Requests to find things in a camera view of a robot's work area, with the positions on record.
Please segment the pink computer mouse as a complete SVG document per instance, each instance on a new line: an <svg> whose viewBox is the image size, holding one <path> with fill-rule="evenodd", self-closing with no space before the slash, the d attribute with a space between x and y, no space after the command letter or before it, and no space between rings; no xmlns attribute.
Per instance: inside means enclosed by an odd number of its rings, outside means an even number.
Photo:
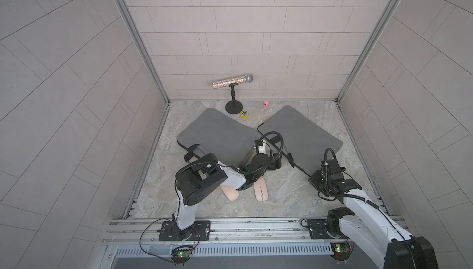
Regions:
<svg viewBox="0 0 473 269"><path fill-rule="evenodd" d="M264 180L264 177L260 177L255 183L254 183L254 191L256 195L256 199L259 202L264 202L268 200L268 191L267 191L267 185L266 181Z"/></svg>
<svg viewBox="0 0 473 269"><path fill-rule="evenodd" d="M239 198L239 191L237 191L236 189L223 185L221 185L220 188L229 201L233 202Z"/></svg>

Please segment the grey laptop bag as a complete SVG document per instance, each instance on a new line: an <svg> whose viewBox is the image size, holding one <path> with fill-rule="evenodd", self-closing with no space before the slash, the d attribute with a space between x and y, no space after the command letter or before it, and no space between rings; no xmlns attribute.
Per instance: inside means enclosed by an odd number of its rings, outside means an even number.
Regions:
<svg viewBox="0 0 473 269"><path fill-rule="evenodd" d="M276 131L283 137L283 154L295 168L312 175L321 168L326 148L338 152L343 142L313 123L292 106L285 106L261 124L260 133Z"/></svg>
<svg viewBox="0 0 473 269"><path fill-rule="evenodd" d="M177 143L199 158L212 153L222 164L238 167L260 137L257 130L208 108L178 135Z"/></svg>

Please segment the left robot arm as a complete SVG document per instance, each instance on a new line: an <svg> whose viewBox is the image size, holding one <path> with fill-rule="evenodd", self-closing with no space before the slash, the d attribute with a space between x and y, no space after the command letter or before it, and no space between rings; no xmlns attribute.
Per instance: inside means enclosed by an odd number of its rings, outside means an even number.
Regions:
<svg viewBox="0 0 473 269"><path fill-rule="evenodd" d="M281 154L272 151L256 153L249 164L236 168L223 164L215 154L209 153L176 174L175 191L179 199L172 224L181 231L195 224L197 205L220 186L237 192L253 186L268 170L281 168Z"/></svg>

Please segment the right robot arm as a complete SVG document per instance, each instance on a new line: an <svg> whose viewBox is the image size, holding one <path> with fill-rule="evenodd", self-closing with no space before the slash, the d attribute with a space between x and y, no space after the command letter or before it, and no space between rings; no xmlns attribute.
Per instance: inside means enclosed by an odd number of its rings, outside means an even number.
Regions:
<svg viewBox="0 0 473 269"><path fill-rule="evenodd" d="M328 213L328 234L350 239L381 269L438 268L433 245L395 223L345 171L327 148L321 169L309 179L320 199L342 204Z"/></svg>

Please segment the small yellow blue toy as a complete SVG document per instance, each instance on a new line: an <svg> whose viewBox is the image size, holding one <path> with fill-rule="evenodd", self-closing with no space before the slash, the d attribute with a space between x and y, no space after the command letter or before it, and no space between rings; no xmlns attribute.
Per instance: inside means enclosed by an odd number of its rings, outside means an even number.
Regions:
<svg viewBox="0 0 473 269"><path fill-rule="evenodd" d="M243 119L247 119L248 118L248 113L246 111L242 111L240 113L240 117L243 118Z"/></svg>

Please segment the black microphone stand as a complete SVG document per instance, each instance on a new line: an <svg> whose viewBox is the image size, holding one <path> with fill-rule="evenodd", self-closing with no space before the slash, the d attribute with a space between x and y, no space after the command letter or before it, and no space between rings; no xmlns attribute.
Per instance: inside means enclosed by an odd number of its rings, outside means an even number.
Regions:
<svg viewBox="0 0 473 269"><path fill-rule="evenodd" d="M227 102L225 105L225 110L227 113L235 115L235 114L240 114L243 111L243 104L240 101L237 101L235 99L236 93L235 93L235 87L239 85L239 83L231 83L229 87L231 88L231 97L232 99Z"/></svg>

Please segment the right circuit board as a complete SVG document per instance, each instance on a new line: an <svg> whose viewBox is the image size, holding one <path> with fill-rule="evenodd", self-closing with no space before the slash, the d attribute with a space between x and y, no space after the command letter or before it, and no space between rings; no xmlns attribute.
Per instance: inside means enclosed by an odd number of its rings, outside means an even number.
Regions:
<svg viewBox="0 0 473 269"><path fill-rule="evenodd" d="M348 242L331 243L331 250L333 252L331 257L338 262L347 261L352 254L352 248Z"/></svg>

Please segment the circuit board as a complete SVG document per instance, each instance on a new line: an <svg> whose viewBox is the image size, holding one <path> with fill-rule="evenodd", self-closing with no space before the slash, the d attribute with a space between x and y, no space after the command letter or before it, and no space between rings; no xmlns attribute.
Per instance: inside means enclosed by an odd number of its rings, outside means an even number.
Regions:
<svg viewBox="0 0 473 269"><path fill-rule="evenodd" d="M352 248L348 242L331 243L331 250L333 252L331 257L338 262L347 261L352 254Z"/></svg>
<svg viewBox="0 0 473 269"><path fill-rule="evenodd" d="M171 251L171 260L175 265L184 265L193 254L193 247L189 245L179 246Z"/></svg>

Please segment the glitter microphone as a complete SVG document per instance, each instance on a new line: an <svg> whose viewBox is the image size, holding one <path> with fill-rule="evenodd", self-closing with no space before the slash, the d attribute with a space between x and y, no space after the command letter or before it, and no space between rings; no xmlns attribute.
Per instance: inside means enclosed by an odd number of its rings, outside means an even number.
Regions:
<svg viewBox="0 0 473 269"><path fill-rule="evenodd" d="M251 74L246 74L246 75L241 75L238 77L233 77L229 79L224 79L224 80L218 80L216 82L213 82L211 84L213 89L220 89L224 87L229 87L232 84L244 84L244 83L251 83L253 81L253 76Z"/></svg>

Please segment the left circuit board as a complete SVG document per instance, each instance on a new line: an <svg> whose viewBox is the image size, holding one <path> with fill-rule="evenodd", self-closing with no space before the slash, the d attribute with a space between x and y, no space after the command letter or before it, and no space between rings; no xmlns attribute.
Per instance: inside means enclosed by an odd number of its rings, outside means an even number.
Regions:
<svg viewBox="0 0 473 269"><path fill-rule="evenodd" d="M189 245L179 246L171 251L171 260L175 265L184 265L193 254L193 247Z"/></svg>

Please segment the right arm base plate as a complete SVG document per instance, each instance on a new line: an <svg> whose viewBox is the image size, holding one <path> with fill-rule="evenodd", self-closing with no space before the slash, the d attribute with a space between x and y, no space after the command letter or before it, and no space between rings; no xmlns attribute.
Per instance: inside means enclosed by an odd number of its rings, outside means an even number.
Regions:
<svg viewBox="0 0 473 269"><path fill-rule="evenodd" d="M329 234L326 219L308 219L307 224L310 234L310 239L333 239Z"/></svg>

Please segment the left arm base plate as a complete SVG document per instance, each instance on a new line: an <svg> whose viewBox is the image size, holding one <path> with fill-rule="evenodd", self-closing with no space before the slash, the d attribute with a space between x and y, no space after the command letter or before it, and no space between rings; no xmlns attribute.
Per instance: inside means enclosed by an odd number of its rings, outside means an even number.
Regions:
<svg viewBox="0 0 473 269"><path fill-rule="evenodd" d="M211 228L210 221L196 221L181 230L177 221L165 221L160 230L159 241L208 241Z"/></svg>

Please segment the aluminium mounting rail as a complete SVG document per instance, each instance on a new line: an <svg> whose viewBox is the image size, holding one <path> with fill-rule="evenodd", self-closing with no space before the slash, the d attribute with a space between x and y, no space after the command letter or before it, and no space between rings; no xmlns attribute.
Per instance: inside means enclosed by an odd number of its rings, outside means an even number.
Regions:
<svg viewBox="0 0 473 269"><path fill-rule="evenodd" d="M163 221L154 219L112 220L98 241L128 253L170 254L189 245L195 255L205 254L332 254L331 243L341 239L310 239L306 220L300 218L210 218L208 241L159 241Z"/></svg>

